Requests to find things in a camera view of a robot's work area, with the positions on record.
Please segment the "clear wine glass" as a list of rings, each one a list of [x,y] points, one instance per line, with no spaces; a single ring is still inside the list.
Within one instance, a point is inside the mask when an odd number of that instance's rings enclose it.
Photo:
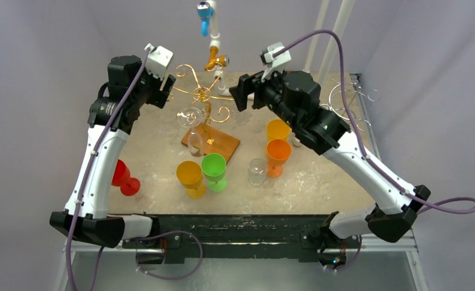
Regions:
[[[201,110],[196,107],[187,107],[177,113],[178,123],[188,129],[186,145],[190,154],[194,157],[203,155],[204,141],[195,129],[196,126],[200,125],[201,117]]]

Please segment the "green plastic goblet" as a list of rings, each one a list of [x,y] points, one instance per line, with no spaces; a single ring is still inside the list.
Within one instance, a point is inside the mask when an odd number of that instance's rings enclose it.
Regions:
[[[226,160],[222,155],[210,153],[204,156],[201,169],[211,191],[222,192],[226,188]]]

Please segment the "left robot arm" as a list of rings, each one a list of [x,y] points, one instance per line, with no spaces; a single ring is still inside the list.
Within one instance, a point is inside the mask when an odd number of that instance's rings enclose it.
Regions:
[[[114,248],[137,238],[147,248],[157,246],[161,232],[146,215],[110,216],[113,174],[145,104],[162,109],[176,81],[167,70],[172,54],[117,56],[107,66],[108,81],[89,108],[87,146],[77,182],[64,209],[52,212],[50,225],[67,237],[66,245],[80,241]]]

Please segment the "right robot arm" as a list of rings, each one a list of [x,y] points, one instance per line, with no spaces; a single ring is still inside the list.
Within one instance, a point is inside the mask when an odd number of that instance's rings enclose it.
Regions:
[[[320,231],[322,242],[334,247],[353,235],[374,234],[396,243],[412,228],[430,190],[395,175],[364,148],[344,119],[321,107],[320,84],[309,73],[274,72],[262,80],[264,74],[242,75],[229,89],[237,109],[246,110],[248,95],[253,94],[253,109],[274,112],[304,146],[339,166],[374,200],[363,210],[331,214]]]

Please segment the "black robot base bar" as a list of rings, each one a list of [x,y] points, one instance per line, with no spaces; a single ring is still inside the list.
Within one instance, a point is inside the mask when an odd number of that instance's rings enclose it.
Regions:
[[[126,239],[125,249],[162,250],[166,264],[186,258],[296,259],[344,265],[358,238],[338,239],[329,215],[155,215],[150,235]]]

